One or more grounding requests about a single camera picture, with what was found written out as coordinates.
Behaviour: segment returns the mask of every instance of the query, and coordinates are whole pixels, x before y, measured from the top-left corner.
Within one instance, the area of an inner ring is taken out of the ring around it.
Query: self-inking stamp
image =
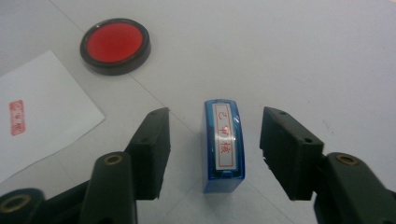
[[[229,193],[245,179],[241,120],[231,100],[205,102],[203,125],[204,193]]]

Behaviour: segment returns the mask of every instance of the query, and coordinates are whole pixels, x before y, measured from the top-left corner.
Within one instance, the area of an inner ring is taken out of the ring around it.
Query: stamp label
[[[11,134],[18,135],[25,132],[25,119],[23,100],[9,103],[9,112],[11,114]]]
[[[216,140],[216,169],[234,170],[235,144],[233,134],[233,115],[228,104],[213,104]]]

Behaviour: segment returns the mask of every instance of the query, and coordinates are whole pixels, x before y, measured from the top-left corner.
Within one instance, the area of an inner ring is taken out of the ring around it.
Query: white table surface
[[[128,18],[151,54],[118,77],[79,55],[99,21]],[[139,223],[316,223],[312,202],[290,202],[259,149],[262,109],[285,110],[325,142],[364,160],[396,190],[396,3],[389,0],[3,0],[0,76],[52,50],[106,120],[76,143],[0,184],[47,198],[90,178],[95,160],[127,146],[151,110],[171,109],[172,151],[161,197],[138,202]],[[201,192],[204,101],[235,100],[247,176],[232,194]]]

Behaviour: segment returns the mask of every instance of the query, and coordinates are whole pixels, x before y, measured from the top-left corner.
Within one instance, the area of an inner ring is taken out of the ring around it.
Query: red stamp impression
[[[9,103],[9,112],[11,114],[11,134],[18,135],[25,131],[23,100]]]

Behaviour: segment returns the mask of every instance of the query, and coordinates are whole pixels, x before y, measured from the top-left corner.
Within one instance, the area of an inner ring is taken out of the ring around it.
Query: white paper
[[[104,118],[51,51],[0,77],[0,183]]]

